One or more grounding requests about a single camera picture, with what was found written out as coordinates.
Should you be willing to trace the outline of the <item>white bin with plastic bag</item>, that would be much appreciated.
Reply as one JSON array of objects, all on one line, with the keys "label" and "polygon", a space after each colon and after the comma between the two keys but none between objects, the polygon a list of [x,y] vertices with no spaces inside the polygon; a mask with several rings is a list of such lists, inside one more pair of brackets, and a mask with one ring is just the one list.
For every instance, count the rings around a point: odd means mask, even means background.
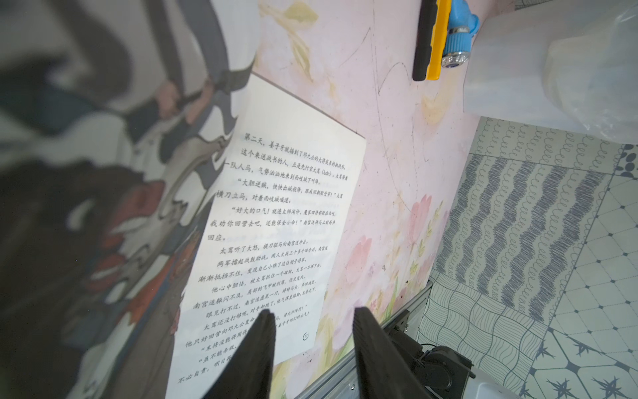
[{"label": "white bin with plastic bag", "polygon": [[548,1],[484,21],[470,114],[637,143],[637,3]]}]

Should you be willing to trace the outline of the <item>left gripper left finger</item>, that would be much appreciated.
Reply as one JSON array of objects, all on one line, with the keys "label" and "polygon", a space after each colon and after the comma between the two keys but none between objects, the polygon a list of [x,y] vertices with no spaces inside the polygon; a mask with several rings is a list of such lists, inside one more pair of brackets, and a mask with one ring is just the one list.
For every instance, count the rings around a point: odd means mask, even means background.
[{"label": "left gripper left finger", "polygon": [[275,345],[275,315],[264,309],[204,398],[269,398]]}]

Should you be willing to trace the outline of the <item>blue handled tool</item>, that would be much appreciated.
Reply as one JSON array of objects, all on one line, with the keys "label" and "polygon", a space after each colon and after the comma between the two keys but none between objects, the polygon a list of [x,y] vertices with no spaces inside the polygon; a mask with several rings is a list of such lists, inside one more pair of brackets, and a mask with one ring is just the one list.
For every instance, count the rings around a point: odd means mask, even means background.
[{"label": "blue handled tool", "polygon": [[453,0],[442,57],[443,68],[454,68],[470,59],[472,41],[480,29],[480,19],[465,0]]}]

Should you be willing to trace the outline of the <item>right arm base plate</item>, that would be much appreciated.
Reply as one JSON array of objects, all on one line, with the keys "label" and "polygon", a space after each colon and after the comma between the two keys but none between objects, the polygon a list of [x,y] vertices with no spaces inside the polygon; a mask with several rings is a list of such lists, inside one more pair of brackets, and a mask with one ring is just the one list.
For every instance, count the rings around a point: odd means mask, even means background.
[{"label": "right arm base plate", "polygon": [[398,328],[393,328],[390,340],[403,357],[408,368],[432,398],[460,399],[465,388],[476,375],[472,362],[445,346],[423,346]]}]

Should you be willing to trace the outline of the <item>yellow black pliers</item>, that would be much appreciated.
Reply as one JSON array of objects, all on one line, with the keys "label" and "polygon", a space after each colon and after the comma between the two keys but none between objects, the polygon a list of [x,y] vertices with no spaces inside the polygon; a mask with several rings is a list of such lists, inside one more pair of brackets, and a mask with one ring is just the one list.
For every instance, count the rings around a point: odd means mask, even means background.
[{"label": "yellow black pliers", "polygon": [[421,1],[412,71],[414,81],[440,78],[451,5],[451,0]]}]

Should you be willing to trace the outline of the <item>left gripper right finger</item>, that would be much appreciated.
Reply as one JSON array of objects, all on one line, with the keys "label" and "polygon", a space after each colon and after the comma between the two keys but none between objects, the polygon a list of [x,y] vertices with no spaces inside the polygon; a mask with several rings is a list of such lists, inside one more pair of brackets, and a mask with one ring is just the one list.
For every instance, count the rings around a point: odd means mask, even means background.
[{"label": "left gripper right finger", "polygon": [[430,398],[370,309],[355,309],[352,332],[361,398]]}]

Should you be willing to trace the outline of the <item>illustrated story book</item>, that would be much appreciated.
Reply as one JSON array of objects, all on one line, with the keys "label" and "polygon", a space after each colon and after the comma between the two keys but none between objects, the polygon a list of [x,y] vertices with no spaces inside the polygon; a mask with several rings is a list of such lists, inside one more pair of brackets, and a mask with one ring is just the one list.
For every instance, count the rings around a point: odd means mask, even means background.
[{"label": "illustrated story book", "polygon": [[199,398],[312,349],[366,143],[254,71],[305,3],[1,4],[1,395]]}]

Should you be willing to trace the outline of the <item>aluminium mounting rail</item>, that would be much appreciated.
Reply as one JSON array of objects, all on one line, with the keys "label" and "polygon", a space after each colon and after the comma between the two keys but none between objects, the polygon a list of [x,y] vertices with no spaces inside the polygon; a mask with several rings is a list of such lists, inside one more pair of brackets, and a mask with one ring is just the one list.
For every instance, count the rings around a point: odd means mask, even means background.
[{"label": "aluminium mounting rail", "polygon": [[430,295],[428,283],[398,315],[382,326],[372,312],[356,309],[354,349],[298,396],[300,398],[433,398],[409,369],[390,340],[390,330],[422,305]]}]

